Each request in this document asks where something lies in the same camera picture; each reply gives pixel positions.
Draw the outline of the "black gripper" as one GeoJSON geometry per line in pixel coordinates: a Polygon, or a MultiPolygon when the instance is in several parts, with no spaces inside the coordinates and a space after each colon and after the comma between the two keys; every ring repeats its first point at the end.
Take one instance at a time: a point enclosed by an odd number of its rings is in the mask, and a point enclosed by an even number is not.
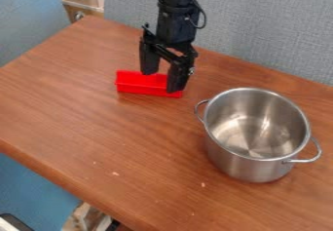
{"type": "Polygon", "coordinates": [[[163,0],[157,3],[159,15],[156,31],[143,26],[139,42],[140,72],[151,75],[159,71],[159,62],[171,63],[167,79],[167,92],[181,91],[195,74],[197,52],[192,45],[197,30],[200,9],[191,2],[187,6],[169,5],[163,0]]]}

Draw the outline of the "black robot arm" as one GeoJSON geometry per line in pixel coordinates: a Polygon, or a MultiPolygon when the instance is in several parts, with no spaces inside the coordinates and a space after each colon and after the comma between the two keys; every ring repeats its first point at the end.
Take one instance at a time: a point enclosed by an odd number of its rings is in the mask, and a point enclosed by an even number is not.
{"type": "Polygon", "coordinates": [[[196,31],[205,28],[199,25],[199,15],[207,14],[196,0],[157,0],[159,16],[156,33],[143,26],[139,42],[140,72],[152,75],[159,71],[160,60],[169,64],[167,92],[181,91],[195,73],[197,51],[192,45],[196,31]]]}

